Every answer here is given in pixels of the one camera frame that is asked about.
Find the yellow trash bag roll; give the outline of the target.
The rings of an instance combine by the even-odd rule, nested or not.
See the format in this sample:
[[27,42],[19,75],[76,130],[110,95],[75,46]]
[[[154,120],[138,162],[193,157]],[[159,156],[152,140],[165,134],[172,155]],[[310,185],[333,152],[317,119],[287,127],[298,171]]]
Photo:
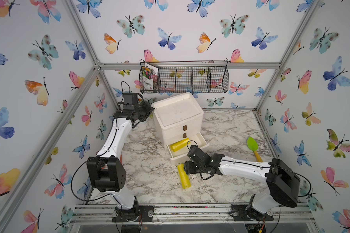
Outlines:
[[184,170],[184,164],[179,164],[177,166],[177,168],[178,168],[178,172],[179,172],[179,177],[180,177],[180,180],[181,180],[182,188],[183,189],[190,188],[192,185],[191,185],[191,182],[189,180],[188,175],[186,174],[186,172]]
[[179,151],[180,149],[186,147],[186,146],[187,146],[187,143],[189,142],[189,140],[190,140],[189,138],[185,138],[185,139],[183,139],[183,140],[181,140],[181,141],[178,141],[178,142],[176,142],[176,143],[171,144],[169,147],[170,147],[170,149],[171,149],[173,152],[177,152],[177,151]]

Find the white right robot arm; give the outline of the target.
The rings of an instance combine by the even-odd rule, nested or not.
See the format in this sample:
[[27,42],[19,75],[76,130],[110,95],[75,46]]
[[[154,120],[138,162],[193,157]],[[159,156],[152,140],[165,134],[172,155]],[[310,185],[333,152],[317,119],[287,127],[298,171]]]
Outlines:
[[196,145],[188,148],[187,156],[190,158],[185,162],[187,175],[199,174],[204,181],[214,176],[230,175],[264,184],[265,190],[252,195],[246,207],[250,218],[263,217],[275,207],[296,208],[298,205],[300,178],[280,159],[249,162],[219,153],[210,156]]

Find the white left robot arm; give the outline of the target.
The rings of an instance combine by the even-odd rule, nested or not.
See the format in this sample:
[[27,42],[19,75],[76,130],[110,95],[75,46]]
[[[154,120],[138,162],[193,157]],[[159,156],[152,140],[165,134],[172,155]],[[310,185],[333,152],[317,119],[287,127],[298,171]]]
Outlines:
[[105,144],[95,157],[88,158],[86,165],[94,189],[111,196],[120,210],[135,212],[138,201],[125,187],[127,174],[121,162],[122,149],[131,130],[145,122],[153,108],[139,93],[123,93],[122,99],[111,117],[112,128]]

